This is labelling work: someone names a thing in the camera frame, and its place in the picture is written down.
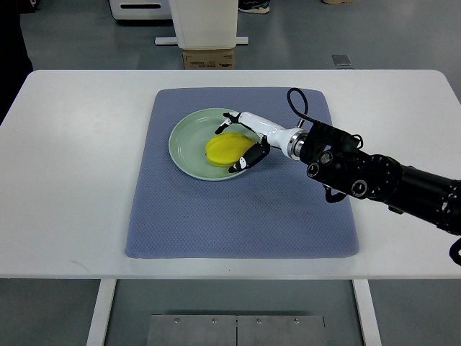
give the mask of light green plate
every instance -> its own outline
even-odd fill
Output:
[[[201,180],[225,180],[237,177],[245,171],[229,173],[227,167],[214,167],[207,160],[205,146],[215,135],[216,129],[223,123],[223,113],[235,112],[225,108],[199,110],[181,120],[171,132],[168,147],[173,162],[191,177]],[[232,124],[224,131],[239,132],[259,141],[254,132],[239,124]]]

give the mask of cardboard box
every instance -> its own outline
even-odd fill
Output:
[[[186,70],[233,70],[234,49],[183,50]]]

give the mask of yellow object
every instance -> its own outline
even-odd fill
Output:
[[[221,133],[205,146],[207,160],[216,167],[230,167],[253,146],[254,142],[242,133]]]

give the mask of black cable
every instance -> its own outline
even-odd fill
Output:
[[[292,92],[297,92],[302,98],[303,98],[303,101],[304,101],[304,113],[301,113],[299,110],[296,109],[296,107],[294,106],[293,104],[293,101],[291,100],[291,94]],[[309,104],[308,104],[308,99],[306,98],[306,96],[304,95],[303,91],[299,88],[291,88],[290,90],[288,90],[288,93],[287,93],[287,100],[288,100],[288,104],[290,105],[292,111],[298,116],[298,117],[301,117],[302,119],[305,119],[307,121],[310,121],[311,123],[317,123],[318,121],[311,118],[311,117],[308,117],[308,111],[309,111]]]

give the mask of robotic hand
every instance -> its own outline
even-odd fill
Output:
[[[305,104],[304,113],[294,107],[291,94],[297,92]],[[232,124],[242,124],[257,133],[261,141],[254,144],[229,172],[239,172],[260,162],[271,147],[308,165],[307,175],[322,183],[326,200],[336,203],[347,195],[368,198],[388,205],[396,213],[409,213],[436,225],[451,234],[461,236],[461,180],[448,179],[403,166],[383,155],[368,155],[361,151],[363,140],[343,130],[308,117],[308,101],[298,88],[291,88],[287,100],[302,119],[297,127],[286,129],[250,112],[224,113],[226,119],[216,130],[222,133]],[[304,121],[312,123],[303,130]],[[333,195],[332,189],[338,192]],[[449,255],[461,265],[461,239]]]

